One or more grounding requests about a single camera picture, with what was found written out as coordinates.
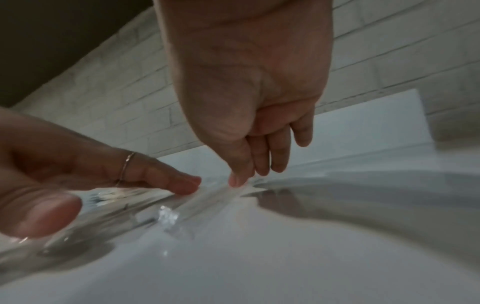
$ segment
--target silver ring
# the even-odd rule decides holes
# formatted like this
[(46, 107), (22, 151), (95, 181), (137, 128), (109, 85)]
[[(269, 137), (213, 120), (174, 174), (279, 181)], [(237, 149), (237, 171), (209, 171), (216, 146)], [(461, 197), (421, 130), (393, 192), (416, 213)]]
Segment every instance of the silver ring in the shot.
[(121, 169), (120, 178), (118, 179), (118, 182), (116, 183), (115, 187), (120, 186), (121, 182), (124, 181), (125, 172), (127, 170), (127, 167), (129, 166), (129, 163), (130, 163), (131, 159), (133, 158), (133, 156), (135, 156), (135, 154), (136, 154), (136, 152), (132, 152), (126, 157), (125, 163), (123, 164), (123, 168)]

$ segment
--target ceiling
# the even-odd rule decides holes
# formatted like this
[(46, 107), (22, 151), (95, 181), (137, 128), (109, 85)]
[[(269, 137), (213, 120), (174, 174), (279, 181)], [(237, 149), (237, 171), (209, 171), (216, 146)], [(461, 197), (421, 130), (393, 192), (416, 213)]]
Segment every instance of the ceiling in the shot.
[(152, 0), (0, 0), (0, 105), (21, 101), (151, 5)]

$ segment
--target white brick wall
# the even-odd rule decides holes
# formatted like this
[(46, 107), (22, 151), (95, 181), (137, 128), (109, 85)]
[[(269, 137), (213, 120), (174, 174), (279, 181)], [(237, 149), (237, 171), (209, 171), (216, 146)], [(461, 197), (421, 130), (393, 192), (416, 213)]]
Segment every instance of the white brick wall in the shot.
[[(317, 113), (418, 88), (437, 139), (480, 135), (479, 0), (334, 0)], [(178, 104), (153, 9), (14, 108), (163, 156), (200, 145)]]

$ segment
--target skin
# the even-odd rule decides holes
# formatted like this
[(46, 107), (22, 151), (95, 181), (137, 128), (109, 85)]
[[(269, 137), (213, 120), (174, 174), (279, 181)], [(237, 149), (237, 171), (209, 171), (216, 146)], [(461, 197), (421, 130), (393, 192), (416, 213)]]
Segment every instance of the skin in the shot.
[[(0, 232), (39, 238), (70, 224), (82, 201), (67, 190), (117, 183), (130, 151), (0, 108)], [(136, 154), (121, 187), (191, 194), (202, 179)]]
[(332, 0), (155, 0), (174, 85), (231, 186), (283, 172), (313, 137), (332, 57)]

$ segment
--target person's left hand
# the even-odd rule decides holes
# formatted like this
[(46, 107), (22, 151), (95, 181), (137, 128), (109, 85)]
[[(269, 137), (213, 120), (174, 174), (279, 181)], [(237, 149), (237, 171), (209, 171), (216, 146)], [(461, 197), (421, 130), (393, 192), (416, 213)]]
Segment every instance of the person's left hand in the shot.
[[(0, 108), (0, 232), (39, 238), (70, 224), (82, 208), (67, 190), (113, 187), (131, 151)], [(200, 177), (135, 154), (120, 187), (192, 194)]]

